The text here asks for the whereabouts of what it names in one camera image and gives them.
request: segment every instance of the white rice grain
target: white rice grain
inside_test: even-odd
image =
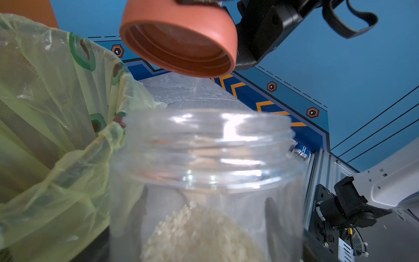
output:
[[[160,222],[143,246],[142,262],[265,262],[249,234],[225,213],[195,202]]]

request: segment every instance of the orange object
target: orange object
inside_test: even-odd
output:
[[[0,0],[0,13],[12,13],[58,28],[57,19],[49,0]]]
[[[128,0],[119,34],[141,58],[183,75],[214,78],[235,67],[237,31],[219,6]]]

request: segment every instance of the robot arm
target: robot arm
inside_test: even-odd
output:
[[[419,191],[419,138],[378,165],[354,176],[352,182],[367,204],[391,209]]]
[[[318,204],[318,214],[332,230],[367,227],[419,191],[419,138],[378,165],[335,185],[336,196]]]

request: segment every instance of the trash bin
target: trash bin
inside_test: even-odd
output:
[[[69,261],[109,225],[121,118],[165,104],[111,51],[21,16],[0,14],[0,54],[0,262]]]

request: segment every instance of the clear plastic jar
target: clear plastic jar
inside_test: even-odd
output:
[[[131,112],[111,161],[111,261],[300,260],[304,163],[290,118]]]

